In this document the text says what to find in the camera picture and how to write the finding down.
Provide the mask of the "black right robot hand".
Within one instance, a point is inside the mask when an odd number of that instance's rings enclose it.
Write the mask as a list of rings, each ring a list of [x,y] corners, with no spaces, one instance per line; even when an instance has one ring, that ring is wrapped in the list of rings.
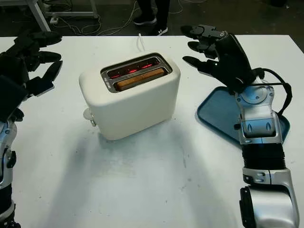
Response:
[[[208,25],[186,25],[180,29],[183,35],[194,39],[188,42],[188,47],[208,59],[201,61],[191,56],[182,58],[200,73],[217,79],[230,91],[239,94],[255,81],[256,76],[249,60],[234,34]]]

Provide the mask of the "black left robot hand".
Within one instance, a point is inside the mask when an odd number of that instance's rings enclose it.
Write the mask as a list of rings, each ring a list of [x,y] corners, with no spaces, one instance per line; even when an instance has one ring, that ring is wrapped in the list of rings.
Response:
[[[59,43],[62,36],[54,31],[26,31],[14,39],[14,45],[0,54],[0,74],[27,91],[28,96],[39,96],[54,88],[54,80],[60,72],[63,61],[55,52],[41,51],[41,48]],[[41,64],[50,63],[42,77],[30,79]]]

